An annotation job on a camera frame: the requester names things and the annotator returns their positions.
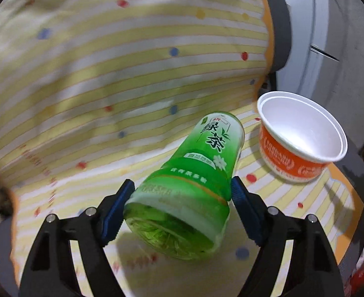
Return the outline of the orange white paper bowl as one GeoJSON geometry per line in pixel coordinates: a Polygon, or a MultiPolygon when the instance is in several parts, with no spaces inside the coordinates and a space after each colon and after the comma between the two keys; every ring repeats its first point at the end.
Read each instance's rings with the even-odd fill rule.
{"type": "Polygon", "coordinates": [[[316,179],[348,151],[346,134],[325,108],[301,95],[272,91],[256,103],[261,120],[262,159],[281,178],[305,183],[316,179]]]}

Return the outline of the grey office chair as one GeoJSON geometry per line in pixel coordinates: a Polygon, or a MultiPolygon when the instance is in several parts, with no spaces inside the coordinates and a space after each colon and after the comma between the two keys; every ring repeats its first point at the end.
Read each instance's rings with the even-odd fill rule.
{"type": "MultiPolygon", "coordinates": [[[[364,145],[364,3],[336,0],[344,21],[340,64],[325,107],[348,136],[348,153],[337,163],[364,203],[364,161],[358,152],[364,145]]],[[[274,25],[273,68],[279,71],[291,51],[291,20],[285,0],[269,0],[274,25]]],[[[364,208],[357,220],[353,241],[340,263],[344,283],[356,267],[364,248],[364,208]]]]}

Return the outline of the yellow striped orange-edged cloth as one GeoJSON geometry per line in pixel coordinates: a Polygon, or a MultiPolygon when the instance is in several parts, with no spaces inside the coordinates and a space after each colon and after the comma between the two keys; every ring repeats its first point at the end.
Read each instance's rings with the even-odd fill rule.
{"type": "MultiPolygon", "coordinates": [[[[340,271],[364,203],[338,162],[298,183],[262,159],[256,103],[280,91],[273,61],[269,0],[0,0],[0,185],[18,293],[47,215],[77,217],[127,179],[136,190],[214,112],[244,128],[232,179],[288,217],[315,215],[340,271]]],[[[104,247],[123,296],[239,296],[260,247],[232,190],[229,207],[218,250],[200,260],[154,249],[123,210],[104,247]]]]}

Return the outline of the green tea bottle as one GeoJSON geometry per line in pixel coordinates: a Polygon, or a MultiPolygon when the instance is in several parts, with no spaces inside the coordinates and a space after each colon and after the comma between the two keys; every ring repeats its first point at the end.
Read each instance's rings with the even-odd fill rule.
{"type": "Polygon", "coordinates": [[[213,255],[230,216],[231,179],[244,142],[244,128],[233,114],[204,116],[132,193],[124,207],[127,226],[170,257],[213,255]]]}

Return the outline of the white refrigerator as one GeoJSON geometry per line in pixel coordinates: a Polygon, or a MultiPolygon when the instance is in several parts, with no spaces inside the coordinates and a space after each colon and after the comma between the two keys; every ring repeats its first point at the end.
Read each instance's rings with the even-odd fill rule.
{"type": "Polygon", "coordinates": [[[277,89],[325,106],[340,64],[344,21],[336,0],[285,0],[291,51],[276,73],[277,89]]]}

